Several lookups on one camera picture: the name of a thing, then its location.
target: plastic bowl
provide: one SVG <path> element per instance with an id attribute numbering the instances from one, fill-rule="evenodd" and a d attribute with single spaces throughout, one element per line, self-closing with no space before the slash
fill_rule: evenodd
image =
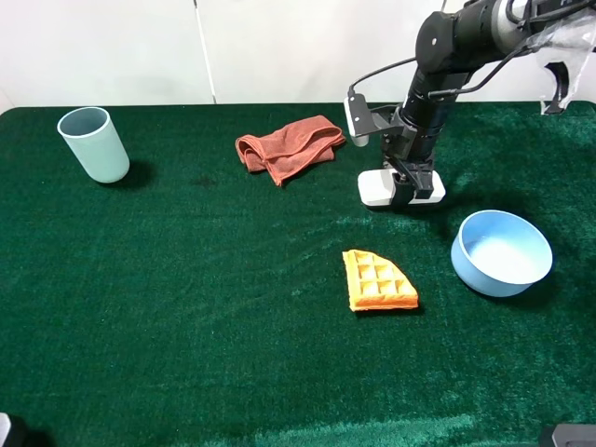
<path id="1" fill-rule="evenodd" d="M 460 225 L 451 261 L 470 288 L 505 297 L 545 277 L 552 267 L 552 251 L 531 223 L 509 212 L 484 210 Z"/>

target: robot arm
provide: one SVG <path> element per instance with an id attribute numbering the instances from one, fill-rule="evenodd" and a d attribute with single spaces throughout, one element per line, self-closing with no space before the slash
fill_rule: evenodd
<path id="1" fill-rule="evenodd" d="M 386 166 L 393 168 L 395 194 L 391 205 L 399 207 L 424 201 L 433 194 L 434 146 L 458 95 L 483 87 L 511 59 L 535 52 L 530 37 L 556 20 L 586 8 L 596 0 L 527 0 L 513 7 L 513 0 L 470 0 L 454 13 L 432 13 L 416 40 L 417 69 L 406 101 L 398 106 L 369 110 L 363 95 L 350 86 L 345 113 L 356 145 L 365 145 L 371 134 L 382 134 Z M 464 88 L 486 63 L 500 61 L 476 87 Z M 569 76 L 564 63 L 547 66 L 557 79 L 555 97 L 547 114 L 560 113 L 567 96 Z"/>

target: white backdrop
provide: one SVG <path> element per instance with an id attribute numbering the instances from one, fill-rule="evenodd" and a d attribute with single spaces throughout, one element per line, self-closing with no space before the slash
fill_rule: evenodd
<path id="1" fill-rule="evenodd" d="M 464 2 L 447 0 L 446 10 Z M 340 102 L 355 78 L 412 56 L 422 21 L 442 4 L 197 0 L 195 10 L 193 0 L 0 0 L 0 113 L 212 103 L 212 93 L 218 103 Z M 413 69 L 380 74 L 359 90 L 370 101 L 401 101 Z M 596 57 L 577 99 L 596 102 L 594 73 Z M 529 56 L 460 101 L 535 101 L 552 89 L 550 74 Z"/>

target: red towel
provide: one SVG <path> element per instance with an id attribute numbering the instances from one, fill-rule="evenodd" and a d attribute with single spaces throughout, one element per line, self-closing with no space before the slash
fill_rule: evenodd
<path id="1" fill-rule="evenodd" d="M 342 130 L 325 116 L 291 123 L 264 137 L 236 140 L 240 161 L 249 172 L 267 169 L 277 186 L 312 163 L 334 159 L 332 147 L 345 141 Z"/>

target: green carpet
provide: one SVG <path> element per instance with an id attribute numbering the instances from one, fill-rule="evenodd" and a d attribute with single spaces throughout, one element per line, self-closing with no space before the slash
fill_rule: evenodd
<path id="1" fill-rule="evenodd" d="M 433 212 L 371 212 L 377 142 L 283 189 L 235 138 L 340 104 L 110 108 L 133 160 L 90 180 L 65 109 L 0 117 L 0 411 L 57 446 L 496 446 L 596 423 L 596 111 L 462 103 Z M 450 262 L 495 208 L 549 239 L 550 275 L 492 302 Z M 342 251 L 395 261 L 422 308 L 355 315 Z"/>

